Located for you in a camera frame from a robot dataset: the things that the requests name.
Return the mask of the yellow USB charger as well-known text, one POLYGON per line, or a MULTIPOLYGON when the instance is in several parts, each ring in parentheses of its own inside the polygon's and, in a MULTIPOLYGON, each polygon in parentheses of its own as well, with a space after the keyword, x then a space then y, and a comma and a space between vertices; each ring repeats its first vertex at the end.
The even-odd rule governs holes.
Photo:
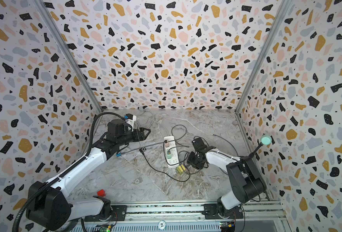
POLYGON ((176 171, 177 173, 179 173, 180 175, 182 175, 185 171, 186 171, 186 168, 183 164, 179 165, 177 168, 176 168, 176 171))

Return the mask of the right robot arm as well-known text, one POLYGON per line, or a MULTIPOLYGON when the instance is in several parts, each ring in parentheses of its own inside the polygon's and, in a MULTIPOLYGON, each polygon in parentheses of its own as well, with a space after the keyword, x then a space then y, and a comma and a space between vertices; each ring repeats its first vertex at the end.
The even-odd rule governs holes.
POLYGON ((192 141, 195 149, 187 164, 197 170, 214 165, 228 174, 231 190, 216 200, 216 204, 205 207, 205 216, 230 218, 238 206, 259 197, 267 189, 253 158, 254 153, 243 157, 232 157, 208 146, 200 137, 192 141))

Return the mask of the red cube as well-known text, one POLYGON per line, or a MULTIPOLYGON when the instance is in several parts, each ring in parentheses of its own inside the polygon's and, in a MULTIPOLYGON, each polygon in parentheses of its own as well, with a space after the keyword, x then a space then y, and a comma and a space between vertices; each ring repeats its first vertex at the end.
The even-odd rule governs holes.
POLYGON ((106 196, 106 192, 104 189, 101 189, 97 192, 97 195, 100 196, 100 197, 105 197, 106 196))

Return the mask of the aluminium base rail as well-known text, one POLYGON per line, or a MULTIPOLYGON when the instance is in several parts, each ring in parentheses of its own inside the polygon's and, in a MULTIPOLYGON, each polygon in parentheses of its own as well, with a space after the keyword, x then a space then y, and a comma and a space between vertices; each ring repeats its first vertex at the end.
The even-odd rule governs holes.
POLYGON ((216 202, 164 201, 106 203, 100 212, 79 206, 69 219, 43 232, 290 232, 277 201, 250 201, 222 215, 216 202))

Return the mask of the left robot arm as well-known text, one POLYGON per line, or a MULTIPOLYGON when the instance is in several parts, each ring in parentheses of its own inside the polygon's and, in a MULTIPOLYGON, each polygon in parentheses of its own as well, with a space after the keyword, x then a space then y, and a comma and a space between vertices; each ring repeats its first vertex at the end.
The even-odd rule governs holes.
POLYGON ((55 177, 45 182, 37 181, 30 186, 28 199, 15 216, 13 232, 19 230, 23 216, 48 231, 56 231, 68 221, 83 220, 88 216, 95 216, 101 221, 115 216, 111 201, 102 196, 96 195, 92 199, 75 203, 67 200, 76 186, 92 171, 113 155, 119 154, 130 143, 146 140, 151 132, 147 128, 134 128, 135 115, 111 115, 116 119, 107 124, 107 132, 97 142, 93 142, 94 131, 90 132, 86 154, 55 177))

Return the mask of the white power strip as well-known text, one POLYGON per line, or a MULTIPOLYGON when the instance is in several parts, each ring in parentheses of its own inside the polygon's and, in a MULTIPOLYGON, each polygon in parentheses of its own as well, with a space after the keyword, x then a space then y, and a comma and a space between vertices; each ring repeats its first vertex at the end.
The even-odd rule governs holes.
POLYGON ((166 147, 164 144, 164 153, 166 158, 166 163, 168 165, 168 168, 176 168, 179 164, 179 157, 177 153, 177 146, 176 146, 176 140, 174 136, 165 136, 164 141, 168 140, 169 146, 166 147), (170 150, 172 157, 169 159, 167 158, 167 151, 170 150))

